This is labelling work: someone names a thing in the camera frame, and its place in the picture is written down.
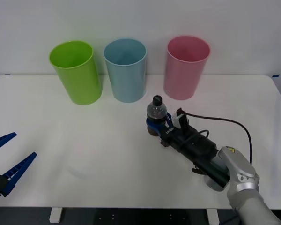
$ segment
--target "yellow warning sticker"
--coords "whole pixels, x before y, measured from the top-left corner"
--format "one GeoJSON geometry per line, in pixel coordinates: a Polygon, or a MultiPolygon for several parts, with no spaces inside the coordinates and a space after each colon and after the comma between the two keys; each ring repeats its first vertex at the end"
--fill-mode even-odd
{"type": "Polygon", "coordinates": [[[230,151],[232,151],[233,153],[235,152],[235,149],[232,148],[232,147],[228,147],[228,149],[229,149],[230,151]]]}

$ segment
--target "black cable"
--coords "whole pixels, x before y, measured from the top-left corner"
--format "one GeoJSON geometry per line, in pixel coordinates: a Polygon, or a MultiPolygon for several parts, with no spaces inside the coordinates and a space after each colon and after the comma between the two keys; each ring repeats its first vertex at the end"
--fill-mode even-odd
{"type": "Polygon", "coordinates": [[[183,146],[185,143],[187,143],[187,142],[190,141],[191,139],[195,138],[196,136],[198,136],[198,135],[200,135],[200,134],[202,134],[202,133],[204,133],[204,132],[207,132],[207,134],[206,134],[206,138],[207,138],[207,137],[209,136],[209,130],[201,130],[201,131],[195,133],[194,135],[188,137],[184,142],[181,143],[181,145],[179,146],[179,148],[181,148],[181,146],[183,146]]]}
{"type": "Polygon", "coordinates": [[[231,217],[230,219],[227,219],[224,222],[219,223],[219,225],[224,225],[224,224],[236,219],[237,217],[238,217],[238,215],[235,215],[235,216],[231,217]]]}
{"type": "Polygon", "coordinates": [[[190,113],[187,113],[187,112],[184,112],[185,115],[188,115],[188,116],[192,116],[192,117],[196,117],[196,118],[201,118],[201,119],[207,119],[207,120],[222,120],[222,121],[228,121],[228,122],[231,122],[231,123],[235,123],[235,124],[238,124],[240,125],[247,133],[248,135],[248,138],[249,138],[249,148],[250,148],[250,164],[252,164],[252,155],[253,155],[253,150],[252,150],[252,140],[251,140],[251,136],[250,136],[250,133],[249,131],[247,130],[247,128],[245,128],[244,125],[242,125],[241,123],[237,122],[237,121],[234,121],[234,120],[229,120],[229,119],[225,119],[225,118],[217,118],[217,117],[207,117],[207,116],[199,116],[199,115],[194,115],[194,114],[190,114],[190,113]]]}

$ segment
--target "bottle cap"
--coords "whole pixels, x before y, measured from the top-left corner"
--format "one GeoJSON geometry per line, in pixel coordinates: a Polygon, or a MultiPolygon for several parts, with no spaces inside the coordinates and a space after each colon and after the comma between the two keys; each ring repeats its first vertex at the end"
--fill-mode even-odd
{"type": "Polygon", "coordinates": [[[161,106],[161,104],[163,103],[163,98],[159,95],[155,95],[153,97],[152,103],[154,106],[161,106]]]}

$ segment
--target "blue cup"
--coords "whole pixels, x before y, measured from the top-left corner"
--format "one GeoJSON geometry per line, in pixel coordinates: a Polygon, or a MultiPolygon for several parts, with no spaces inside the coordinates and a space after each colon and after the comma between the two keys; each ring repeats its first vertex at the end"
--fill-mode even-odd
{"type": "Polygon", "coordinates": [[[104,49],[111,88],[121,102],[135,102],[145,93],[145,67],[147,50],[134,39],[119,39],[104,49]]]}

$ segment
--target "cup rim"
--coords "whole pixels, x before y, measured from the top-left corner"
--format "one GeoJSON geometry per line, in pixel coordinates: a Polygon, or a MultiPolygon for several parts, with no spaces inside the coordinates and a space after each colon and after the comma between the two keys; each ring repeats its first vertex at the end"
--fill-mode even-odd
{"type": "Polygon", "coordinates": [[[143,61],[144,58],[147,56],[147,48],[146,48],[146,46],[145,46],[141,41],[139,41],[139,40],[137,40],[137,39],[134,39],[134,38],[119,38],[119,39],[116,39],[116,40],[111,41],[110,43],[107,44],[107,46],[105,46],[105,48],[104,48],[104,50],[103,50],[103,55],[104,55],[105,60],[106,60],[107,62],[109,62],[110,64],[115,65],[115,66],[118,66],[118,67],[129,67],[129,66],[133,66],[133,65],[139,63],[140,61],[143,61]],[[119,40],[134,40],[134,41],[137,41],[137,42],[141,43],[142,46],[144,46],[144,48],[145,48],[145,50],[146,50],[144,57],[142,57],[142,58],[141,58],[140,60],[138,60],[137,62],[132,63],[132,64],[128,64],[128,65],[120,65],[120,64],[116,64],[116,63],[110,62],[110,61],[106,58],[106,56],[105,56],[105,49],[106,49],[107,46],[109,46],[111,43],[116,42],[116,41],[119,41],[119,40]]]}
{"type": "Polygon", "coordinates": [[[199,37],[197,37],[197,36],[193,36],[193,35],[180,35],[180,36],[176,36],[176,37],[172,38],[172,39],[168,42],[168,45],[167,45],[167,52],[168,52],[168,54],[169,54],[172,58],[176,59],[177,61],[185,62],[185,63],[198,63],[198,62],[205,61],[205,60],[210,56],[211,48],[210,48],[210,45],[209,45],[205,40],[203,40],[203,39],[201,39],[201,38],[199,38],[199,37]],[[174,57],[174,56],[169,52],[169,44],[170,44],[170,42],[171,42],[172,40],[174,40],[174,39],[176,39],[176,38],[181,38],[181,37],[196,38],[196,39],[199,39],[200,41],[204,42],[204,44],[206,44],[207,47],[209,48],[209,53],[208,53],[208,55],[207,55],[204,59],[199,60],[199,61],[195,61],[195,62],[193,62],[193,61],[192,61],[192,62],[190,62],[190,61],[184,61],[184,60],[180,60],[180,59],[174,57]]]}
{"type": "Polygon", "coordinates": [[[91,60],[91,58],[93,57],[93,55],[94,55],[94,49],[93,49],[93,47],[92,47],[89,43],[87,43],[87,42],[85,42],[85,41],[80,41],[80,40],[71,40],[71,41],[65,41],[65,42],[60,43],[59,45],[55,46],[55,47],[50,51],[50,53],[49,53],[49,62],[51,63],[52,66],[54,66],[54,67],[56,67],[56,68],[58,68],[58,69],[74,69],[74,68],[81,67],[81,66],[83,66],[84,64],[86,64],[87,62],[89,62],[89,61],[91,60]],[[92,54],[90,55],[89,59],[86,60],[84,63],[82,63],[82,64],[76,66],[76,67],[67,67],[67,68],[64,68],[64,67],[55,66],[55,65],[51,62],[51,60],[50,60],[50,56],[51,56],[52,52],[53,52],[57,47],[59,47],[59,46],[61,46],[61,45],[64,45],[64,44],[66,44],[66,43],[70,43],[70,42],[81,42],[81,43],[87,44],[87,45],[91,48],[91,50],[92,50],[92,54]]]}

